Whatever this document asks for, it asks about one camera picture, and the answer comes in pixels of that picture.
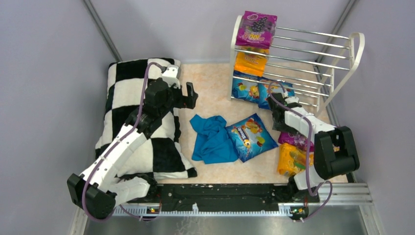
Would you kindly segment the purple candy bag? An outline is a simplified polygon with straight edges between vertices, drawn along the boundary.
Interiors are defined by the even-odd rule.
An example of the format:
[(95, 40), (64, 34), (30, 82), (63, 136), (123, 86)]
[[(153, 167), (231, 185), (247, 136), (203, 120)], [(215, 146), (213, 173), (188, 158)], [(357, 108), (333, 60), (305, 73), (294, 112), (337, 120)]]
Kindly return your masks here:
[(245, 11), (236, 35), (236, 46), (269, 49), (277, 23), (276, 15)]
[(300, 150), (302, 152), (306, 152), (307, 147), (307, 138), (302, 135), (301, 133), (287, 133), (287, 132), (281, 132), (279, 138), (278, 138), (279, 151), (281, 152), (283, 149), (288, 149), (289, 147), (295, 147), (297, 150)]

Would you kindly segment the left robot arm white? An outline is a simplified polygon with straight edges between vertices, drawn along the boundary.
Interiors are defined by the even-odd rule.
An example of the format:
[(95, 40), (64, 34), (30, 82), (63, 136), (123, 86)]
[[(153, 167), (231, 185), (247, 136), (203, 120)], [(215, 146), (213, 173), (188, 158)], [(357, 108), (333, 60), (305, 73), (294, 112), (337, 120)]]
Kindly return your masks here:
[(142, 92), (138, 109), (131, 112), (108, 148), (81, 174), (71, 174), (67, 186), (73, 204), (96, 222), (107, 221), (116, 207), (136, 198), (146, 197), (155, 186), (147, 176), (114, 183), (120, 168), (161, 126), (162, 119), (174, 108), (194, 109), (198, 94), (193, 83), (168, 85), (161, 78)]

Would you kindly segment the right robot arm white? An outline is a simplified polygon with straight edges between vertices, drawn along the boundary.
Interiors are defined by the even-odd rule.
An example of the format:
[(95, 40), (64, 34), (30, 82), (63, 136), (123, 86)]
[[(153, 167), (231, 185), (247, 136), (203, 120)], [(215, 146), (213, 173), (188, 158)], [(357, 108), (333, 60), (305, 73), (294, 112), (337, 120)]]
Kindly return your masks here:
[(290, 179), (298, 190), (320, 186), (326, 180), (356, 171), (360, 161), (352, 130), (328, 124), (306, 111), (297, 97), (272, 93), (267, 102), (275, 130), (300, 133), (306, 137), (306, 169)]

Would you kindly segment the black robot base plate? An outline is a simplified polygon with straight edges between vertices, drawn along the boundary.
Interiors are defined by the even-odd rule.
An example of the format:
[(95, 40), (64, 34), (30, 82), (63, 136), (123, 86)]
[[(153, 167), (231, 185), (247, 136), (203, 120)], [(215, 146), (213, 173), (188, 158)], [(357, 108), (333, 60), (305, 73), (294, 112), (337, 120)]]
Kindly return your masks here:
[(286, 184), (163, 184), (131, 202), (161, 205), (163, 212), (186, 212), (193, 205), (202, 212), (273, 212), (283, 203), (303, 205), (318, 200)]

